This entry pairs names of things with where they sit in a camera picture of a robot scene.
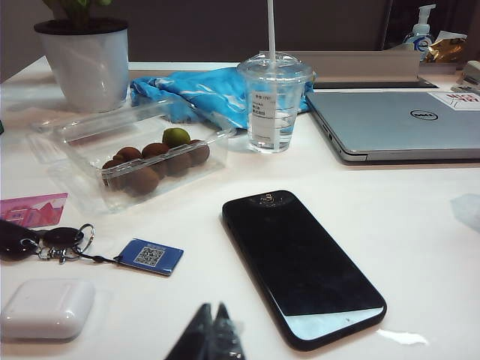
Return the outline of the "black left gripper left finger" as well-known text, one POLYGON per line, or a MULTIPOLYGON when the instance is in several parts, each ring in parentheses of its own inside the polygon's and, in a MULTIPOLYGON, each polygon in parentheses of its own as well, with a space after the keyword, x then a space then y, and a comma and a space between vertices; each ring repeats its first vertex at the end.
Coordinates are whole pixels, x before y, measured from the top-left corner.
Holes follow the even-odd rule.
POLYGON ((209 303, 202 304, 172 349, 173 359, 207 359, 212 330, 209 303))

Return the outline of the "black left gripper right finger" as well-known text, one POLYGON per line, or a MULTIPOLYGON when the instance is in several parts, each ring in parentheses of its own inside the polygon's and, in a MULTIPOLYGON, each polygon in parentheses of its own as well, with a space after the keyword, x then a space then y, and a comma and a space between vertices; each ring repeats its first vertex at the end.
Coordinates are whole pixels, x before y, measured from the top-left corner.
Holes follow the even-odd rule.
POLYGON ((246 359, 236 325, 221 302, 211 326, 208 345, 209 359, 246 359))

